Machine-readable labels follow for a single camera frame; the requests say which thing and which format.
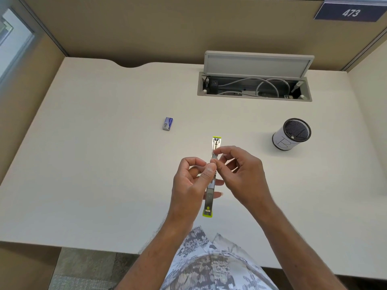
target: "left hand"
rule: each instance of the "left hand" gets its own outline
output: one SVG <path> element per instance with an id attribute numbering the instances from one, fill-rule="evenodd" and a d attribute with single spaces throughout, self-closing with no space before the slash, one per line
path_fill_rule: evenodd
<path id="1" fill-rule="evenodd" d="M 206 164 L 202 159 L 195 157 L 181 160 L 173 178 L 171 204 L 165 225 L 181 230 L 185 236 L 191 231 L 202 206 L 202 200 L 206 198 L 206 188 L 214 178 L 215 172 L 214 163 Z M 224 181 L 217 179 L 215 184 L 223 185 Z M 214 193 L 214 198 L 220 196 L 220 192 Z"/>

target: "blue sign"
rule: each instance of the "blue sign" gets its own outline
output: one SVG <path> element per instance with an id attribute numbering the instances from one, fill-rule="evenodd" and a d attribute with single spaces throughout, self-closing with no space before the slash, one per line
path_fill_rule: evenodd
<path id="1" fill-rule="evenodd" d="M 376 22 L 387 11 L 387 4 L 324 2 L 314 19 Z"/>

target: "right hand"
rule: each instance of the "right hand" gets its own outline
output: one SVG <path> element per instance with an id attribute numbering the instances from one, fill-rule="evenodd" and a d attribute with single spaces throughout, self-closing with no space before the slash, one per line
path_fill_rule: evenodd
<path id="1" fill-rule="evenodd" d="M 212 159 L 210 162 L 216 164 L 227 188 L 251 213 L 257 209 L 264 213 L 268 208 L 276 206 L 259 158 L 236 146 L 221 146 L 213 153 L 223 154 L 219 160 Z"/>

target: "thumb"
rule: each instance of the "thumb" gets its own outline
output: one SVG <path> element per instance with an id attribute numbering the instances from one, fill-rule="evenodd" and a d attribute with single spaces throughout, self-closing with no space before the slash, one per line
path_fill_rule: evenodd
<path id="1" fill-rule="evenodd" d="M 207 164 L 199 179 L 192 185 L 192 188 L 204 193 L 206 187 L 211 183 L 212 179 L 214 179 L 215 172 L 216 165 L 214 163 Z"/>
<path id="2" fill-rule="evenodd" d="M 218 170 L 218 173 L 220 176 L 222 176 L 226 185 L 227 185 L 227 182 L 229 182 L 231 179 L 233 179 L 235 177 L 235 174 L 233 173 L 233 171 L 231 171 L 225 164 L 223 164 L 218 159 L 212 159 L 211 163 L 216 164 L 216 168 Z"/>

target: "white desk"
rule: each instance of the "white desk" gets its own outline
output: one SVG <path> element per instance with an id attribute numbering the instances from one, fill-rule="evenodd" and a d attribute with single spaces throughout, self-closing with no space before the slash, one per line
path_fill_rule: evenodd
<path id="1" fill-rule="evenodd" d="M 262 159 L 275 201 L 335 273 L 387 278 L 387 183 L 347 73 L 309 71 L 313 102 L 288 102 L 197 96 L 199 71 L 65 58 L 0 187 L 0 240 L 137 253 L 167 213 L 181 158 L 209 160 L 216 135 Z M 271 136 L 291 117 L 312 137 L 280 151 Z M 279 267 L 221 191 L 196 225 Z"/>

